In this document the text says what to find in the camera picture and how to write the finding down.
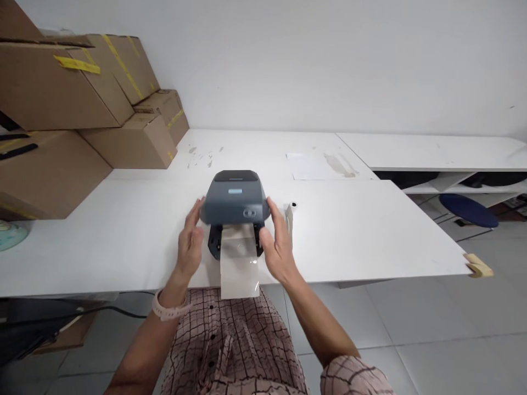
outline sleeve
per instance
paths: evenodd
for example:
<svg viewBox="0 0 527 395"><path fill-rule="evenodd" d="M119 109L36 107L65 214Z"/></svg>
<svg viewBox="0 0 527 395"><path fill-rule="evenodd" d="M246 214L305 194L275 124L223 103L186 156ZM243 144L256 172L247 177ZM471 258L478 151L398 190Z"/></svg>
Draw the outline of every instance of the sleeve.
<svg viewBox="0 0 527 395"><path fill-rule="evenodd" d="M344 355L333 359L320 379L322 395L395 395L384 373L356 357Z"/></svg>

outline paper roll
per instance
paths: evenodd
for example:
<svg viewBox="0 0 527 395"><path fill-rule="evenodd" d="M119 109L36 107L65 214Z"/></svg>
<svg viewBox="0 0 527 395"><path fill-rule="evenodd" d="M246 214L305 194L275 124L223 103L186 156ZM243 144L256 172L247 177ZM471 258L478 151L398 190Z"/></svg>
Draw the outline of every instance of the paper roll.
<svg viewBox="0 0 527 395"><path fill-rule="evenodd" d="M285 209L285 222L289 232L289 239L291 240L291 247L293 246L293 214L297 208L296 202L290 202Z"/></svg>
<svg viewBox="0 0 527 395"><path fill-rule="evenodd" d="M222 299L240 299L260 295L258 256L253 224L223 226L220 276L220 297Z"/></svg>

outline white table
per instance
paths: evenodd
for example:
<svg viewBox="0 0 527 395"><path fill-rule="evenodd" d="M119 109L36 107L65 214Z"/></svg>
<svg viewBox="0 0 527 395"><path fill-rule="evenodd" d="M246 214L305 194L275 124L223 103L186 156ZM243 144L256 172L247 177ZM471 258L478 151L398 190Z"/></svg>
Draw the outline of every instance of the white table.
<svg viewBox="0 0 527 395"><path fill-rule="evenodd" d="M210 181L222 170L253 170L265 186L293 179L287 154L305 154L325 162L324 154L341 155L355 170L353 179L378 179L335 133L247 132L191 129L177 146L167 170L115 169L108 179L178 179L203 177ZM331 179L345 179L334 172Z"/></svg>
<svg viewBox="0 0 527 395"><path fill-rule="evenodd" d="M337 135L372 170L527 171L527 144L508 137Z"/></svg>
<svg viewBox="0 0 527 395"><path fill-rule="evenodd" d="M527 192L527 180L502 187L471 188L461 181L479 171L527 171L527 144L508 137L337 133L372 170L438 171L436 179L406 194L457 193L486 207Z"/></svg>
<svg viewBox="0 0 527 395"><path fill-rule="evenodd" d="M26 223L32 226L27 239L0 253L0 296L163 286L188 210L225 169L255 170L280 207L298 203L293 247L308 282L469 273L463 249L392 182L370 179L335 134L189 131L178 149L166 171L114 170L67 219ZM293 180L286 153L329 151L344 155L360 174ZM274 231L271 219L266 226ZM208 233L205 227L205 239ZM258 264L260 283L275 282L264 256ZM219 263L203 244L190 286L219 284Z"/></svg>

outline white wall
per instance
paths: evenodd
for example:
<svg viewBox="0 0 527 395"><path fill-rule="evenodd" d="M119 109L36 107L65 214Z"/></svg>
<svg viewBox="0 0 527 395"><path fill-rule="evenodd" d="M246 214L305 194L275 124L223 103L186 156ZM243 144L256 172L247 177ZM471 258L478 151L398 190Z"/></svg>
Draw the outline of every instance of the white wall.
<svg viewBox="0 0 527 395"><path fill-rule="evenodd" d="M194 128L527 131L525 0L18 1L38 27L139 36Z"/></svg>

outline pink watch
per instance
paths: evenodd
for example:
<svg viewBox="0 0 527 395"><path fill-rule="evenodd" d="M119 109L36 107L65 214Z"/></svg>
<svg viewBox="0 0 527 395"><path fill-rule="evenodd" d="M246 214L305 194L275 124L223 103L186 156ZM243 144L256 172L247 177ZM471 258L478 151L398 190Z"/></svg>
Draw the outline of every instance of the pink watch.
<svg viewBox="0 0 527 395"><path fill-rule="evenodd" d="M190 309L192 308L192 304L186 304L187 298L185 297L185 301L181 306L178 307L171 307L166 308L159 304L158 296L161 293L163 289L160 289L155 293L154 298L152 299L152 311L155 315L159 317L161 321L170 321L172 319L176 319L179 317L184 316L187 314Z"/></svg>

